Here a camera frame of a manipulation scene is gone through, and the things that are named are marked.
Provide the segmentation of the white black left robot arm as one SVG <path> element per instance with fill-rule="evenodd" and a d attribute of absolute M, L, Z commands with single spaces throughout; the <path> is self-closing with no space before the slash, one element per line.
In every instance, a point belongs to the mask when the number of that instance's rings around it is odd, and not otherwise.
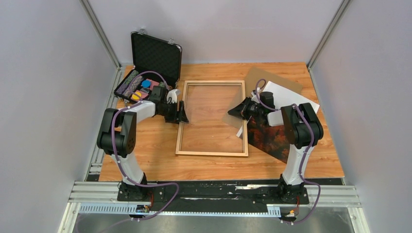
<path fill-rule="evenodd" d="M 130 194 L 136 200 L 146 199 L 150 187 L 134 155 L 137 124 L 156 115 L 163 116 L 167 123 L 188 123 L 184 102 L 178 100 L 179 95 L 179 89 L 155 86 L 146 99 L 120 109 L 107 108 L 104 112 L 97 146 L 115 161 L 122 183 L 130 188 Z"/>

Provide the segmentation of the autumn forest photo print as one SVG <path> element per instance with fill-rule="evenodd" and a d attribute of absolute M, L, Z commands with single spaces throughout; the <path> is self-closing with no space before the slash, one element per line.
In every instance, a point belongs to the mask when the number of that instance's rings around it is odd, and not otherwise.
<path fill-rule="evenodd" d="M 275 109 L 292 104 L 310 103 L 317 113 L 320 105 L 302 95 L 269 81 L 262 89 L 270 92 L 273 100 L 267 105 L 273 104 Z M 276 111 L 270 117 L 253 116 L 247 124 L 248 143 L 267 153 L 268 155 L 286 163 L 289 155 L 289 144 L 285 135 L 283 119 L 280 111 Z"/>

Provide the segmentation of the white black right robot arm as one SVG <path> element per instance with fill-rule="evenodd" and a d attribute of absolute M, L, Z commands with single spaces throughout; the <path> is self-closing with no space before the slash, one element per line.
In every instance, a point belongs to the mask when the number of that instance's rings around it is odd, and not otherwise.
<path fill-rule="evenodd" d="M 246 97 L 240 104 L 228 110 L 228 114 L 243 120 L 252 117 L 265 117 L 268 126 L 275 126 L 275 114 L 281 114 L 286 140 L 290 145 L 288 160 L 284 172 L 280 175 L 276 196 L 282 202 L 291 202 L 305 193 L 305 185 L 311 182 L 304 177 L 304 169 L 310 153 L 324 131 L 314 108 L 310 103 L 291 104 L 275 107 L 272 92 L 264 91 Z"/>

